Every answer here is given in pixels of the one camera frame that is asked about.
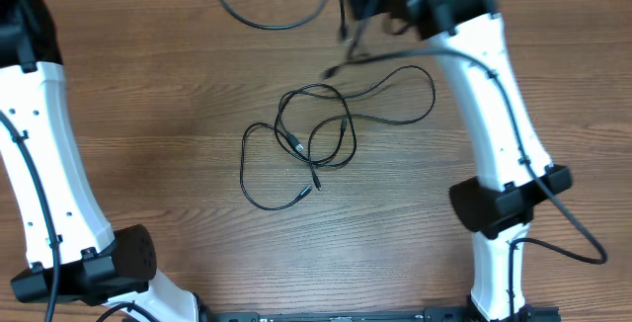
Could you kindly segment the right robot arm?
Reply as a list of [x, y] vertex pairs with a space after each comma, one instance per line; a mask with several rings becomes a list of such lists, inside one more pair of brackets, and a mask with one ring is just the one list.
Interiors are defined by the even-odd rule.
[[386, 14], [417, 29], [442, 68], [475, 156], [473, 178], [452, 186], [450, 203], [473, 234], [474, 285], [468, 316], [479, 321], [535, 317], [521, 292], [521, 253], [534, 207], [572, 185], [530, 122], [506, 49], [496, 0], [349, 0], [356, 20]]

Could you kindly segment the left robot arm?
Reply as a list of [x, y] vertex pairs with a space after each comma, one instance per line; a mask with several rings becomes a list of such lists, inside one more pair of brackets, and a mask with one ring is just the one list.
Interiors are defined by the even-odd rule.
[[88, 182], [66, 103], [54, 21], [43, 0], [1, 0], [1, 157], [26, 238], [11, 281], [23, 303], [101, 306], [132, 321], [208, 321], [195, 293], [157, 266], [140, 225], [114, 229]]

